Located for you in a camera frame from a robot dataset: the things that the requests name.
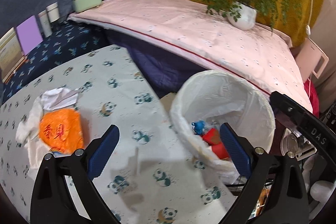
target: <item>white vase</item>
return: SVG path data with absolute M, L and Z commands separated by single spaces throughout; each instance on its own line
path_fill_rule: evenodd
M 236 10 L 239 11 L 241 17 L 237 19 L 237 22 L 235 22 L 234 17 L 230 15 L 227 15 L 227 19 L 232 25 L 241 30 L 247 31 L 249 29 L 252 29 L 255 25 L 257 10 L 238 2 L 236 4 L 241 7 L 236 8 Z

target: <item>plastic bag liner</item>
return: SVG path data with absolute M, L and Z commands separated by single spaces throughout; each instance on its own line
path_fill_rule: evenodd
M 215 170 L 225 184 L 233 184 L 239 173 L 230 160 L 220 160 L 207 149 L 202 138 L 194 134 L 192 122 L 228 122 L 253 147 L 269 152 L 272 146 L 275 118 L 267 98 L 245 79 L 228 72 L 208 70 L 190 77 L 177 93 L 170 116 L 184 146 Z

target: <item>beige curtain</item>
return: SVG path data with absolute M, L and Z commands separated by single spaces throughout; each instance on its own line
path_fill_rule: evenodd
M 324 0 L 320 14 L 311 30 L 311 39 L 329 57 L 329 63 L 319 79 L 313 77 L 325 111 L 336 100 L 336 0 Z

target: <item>orange plastic bag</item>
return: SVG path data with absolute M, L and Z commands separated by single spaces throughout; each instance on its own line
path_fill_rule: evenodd
M 72 154 L 84 145 L 80 114 L 73 109 L 45 114 L 40 122 L 39 136 L 51 151 Z

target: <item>purple notebook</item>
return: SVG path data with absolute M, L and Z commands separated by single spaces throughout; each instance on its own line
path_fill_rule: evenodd
M 18 25 L 16 33 L 25 55 L 43 41 L 35 16 Z

